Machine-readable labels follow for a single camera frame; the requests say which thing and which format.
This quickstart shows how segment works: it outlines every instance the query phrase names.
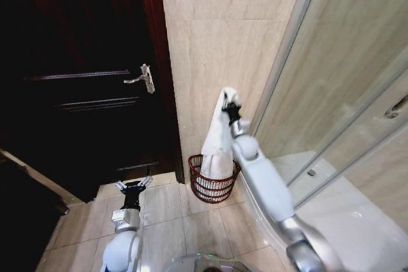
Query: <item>wicker basket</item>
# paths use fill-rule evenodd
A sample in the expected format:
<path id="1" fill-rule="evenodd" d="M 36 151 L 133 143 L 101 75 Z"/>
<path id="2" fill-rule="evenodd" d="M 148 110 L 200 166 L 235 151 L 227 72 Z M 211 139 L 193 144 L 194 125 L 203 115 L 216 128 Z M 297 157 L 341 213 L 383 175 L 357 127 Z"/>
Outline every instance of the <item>wicker basket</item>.
<path id="1" fill-rule="evenodd" d="M 241 171 L 240 165 L 237 161 L 234 161 L 232 176 L 222 180 L 214 180 L 200 174 L 202 163 L 203 156 L 201 154 L 189 158 L 191 190 L 198 199 L 204 202 L 223 202 L 231 194 L 235 180 Z"/>

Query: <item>floor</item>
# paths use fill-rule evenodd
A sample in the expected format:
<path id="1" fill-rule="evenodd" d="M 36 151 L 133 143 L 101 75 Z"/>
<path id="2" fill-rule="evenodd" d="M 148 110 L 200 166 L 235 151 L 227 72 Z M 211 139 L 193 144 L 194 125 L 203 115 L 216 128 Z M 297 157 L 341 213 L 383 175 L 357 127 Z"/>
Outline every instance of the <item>floor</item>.
<path id="1" fill-rule="evenodd" d="M 262 272 L 292 271 L 284 255 L 264 239 L 245 203 L 238 182 L 220 204 L 197 199 L 174 173 L 154 177 L 141 195 L 144 227 L 138 272 L 163 272 L 174 257 L 196 252 L 239 259 Z M 70 206 L 50 239 L 37 272 L 95 272 L 102 264 L 105 245 L 113 238 L 112 212 L 124 196 L 112 184 L 103 185 L 89 204 Z"/>

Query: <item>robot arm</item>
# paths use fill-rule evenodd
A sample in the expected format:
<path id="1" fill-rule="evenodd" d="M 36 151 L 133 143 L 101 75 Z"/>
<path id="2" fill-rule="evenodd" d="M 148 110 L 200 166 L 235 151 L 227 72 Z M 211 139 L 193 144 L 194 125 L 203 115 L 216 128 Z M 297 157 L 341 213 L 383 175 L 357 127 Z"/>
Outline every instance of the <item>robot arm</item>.
<path id="1" fill-rule="evenodd" d="M 247 134 L 235 103 L 224 105 L 229 115 L 233 153 L 242 174 L 270 225 L 288 244 L 286 253 L 298 271 L 340 272 L 344 267 L 326 239 L 295 214 L 291 194 L 275 166 Z"/>
<path id="2" fill-rule="evenodd" d="M 137 235 L 140 227 L 139 195 L 152 180 L 153 178 L 148 176 L 142 181 L 127 184 L 116 183 L 116 186 L 125 195 L 125 201 L 123 207 L 112 214 L 117 235 L 103 252 L 101 272 L 136 271 L 142 253 L 142 238 Z"/>

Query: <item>door handle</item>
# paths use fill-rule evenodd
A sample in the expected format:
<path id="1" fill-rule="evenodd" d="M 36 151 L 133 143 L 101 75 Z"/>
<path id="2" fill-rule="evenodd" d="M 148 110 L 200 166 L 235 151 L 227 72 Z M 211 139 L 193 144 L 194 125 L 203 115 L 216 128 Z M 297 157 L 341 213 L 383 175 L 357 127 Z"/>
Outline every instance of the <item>door handle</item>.
<path id="1" fill-rule="evenodd" d="M 152 73 L 150 72 L 150 66 L 143 64 L 140 66 L 140 70 L 142 71 L 142 75 L 138 76 L 136 79 L 131 80 L 123 80 L 123 83 L 132 84 L 134 82 L 138 82 L 143 80 L 146 84 L 146 89 L 149 94 L 153 94 L 155 91 L 154 83 L 152 79 Z"/>
<path id="2" fill-rule="evenodd" d="M 398 100 L 397 103 L 395 103 L 391 108 L 389 108 L 384 116 L 388 119 L 395 118 L 398 116 L 402 108 L 408 103 L 408 94 L 406 94 L 404 97 L 402 97 L 400 100 Z"/>

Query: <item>glass panel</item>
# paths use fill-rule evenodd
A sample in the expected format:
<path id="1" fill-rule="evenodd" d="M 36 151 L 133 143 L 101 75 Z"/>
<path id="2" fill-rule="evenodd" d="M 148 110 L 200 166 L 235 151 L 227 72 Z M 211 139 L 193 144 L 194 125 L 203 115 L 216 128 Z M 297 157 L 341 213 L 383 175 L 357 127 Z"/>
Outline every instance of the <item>glass panel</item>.
<path id="1" fill-rule="evenodd" d="M 408 0 L 312 0 L 256 132 L 285 181 L 349 127 L 407 62 Z M 318 175 L 315 183 L 331 173 Z"/>
<path id="2" fill-rule="evenodd" d="M 408 269 L 407 148 L 408 124 L 297 211 L 348 271 Z"/>
<path id="3" fill-rule="evenodd" d="M 308 200 L 307 196 L 319 190 L 327 180 L 347 169 L 354 161 L 370 151 L 387 135 L 408 121 L 408 107 L 402 106 L 395 117 L 389 118 L 387 110 L 408 93 L 408 71 L 400 76 L 367 110 L 350 125 L 320 158 L 308 167 L 289 186 L 295 203 Z M 308 171 L 313 169 L 315 176 Z"/>

